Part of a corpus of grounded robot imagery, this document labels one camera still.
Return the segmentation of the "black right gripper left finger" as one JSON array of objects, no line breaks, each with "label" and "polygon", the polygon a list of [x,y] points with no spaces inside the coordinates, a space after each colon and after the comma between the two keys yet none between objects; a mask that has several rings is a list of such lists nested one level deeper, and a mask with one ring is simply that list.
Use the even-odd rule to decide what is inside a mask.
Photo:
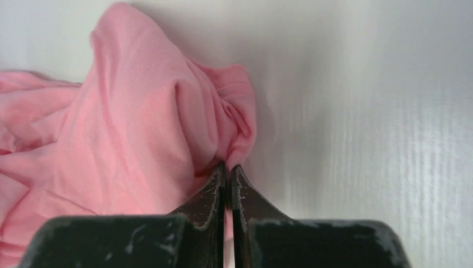
[{"label": "black right gripper left finger", "polygon": [[186,218],[174,267],[223,267],[226,166],[220,162],[202,188],[170,212]]}]

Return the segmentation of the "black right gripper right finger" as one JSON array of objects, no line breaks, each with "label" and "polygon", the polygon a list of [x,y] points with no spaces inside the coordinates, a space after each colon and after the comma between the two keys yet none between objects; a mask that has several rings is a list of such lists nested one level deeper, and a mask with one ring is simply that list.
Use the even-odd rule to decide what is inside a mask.
[{"label": "black right gripper right finger", "polygon": [[233,216],[234,257],[236,267],[249,267],[248,228],[250,221],[289,220],[250,183],[241,165],[230,172],[230,205]]}]

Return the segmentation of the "pink t-shirt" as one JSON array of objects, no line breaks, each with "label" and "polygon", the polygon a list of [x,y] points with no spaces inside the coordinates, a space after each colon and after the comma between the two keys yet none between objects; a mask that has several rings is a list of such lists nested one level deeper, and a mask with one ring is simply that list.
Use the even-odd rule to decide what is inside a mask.
[{"label": "pink t-shirt", "polygon": [[166,214],[255,142],[244,66],[191,60],[147,15],[115,3],[81,84],[1,72],[1,266],[66,215]]}]

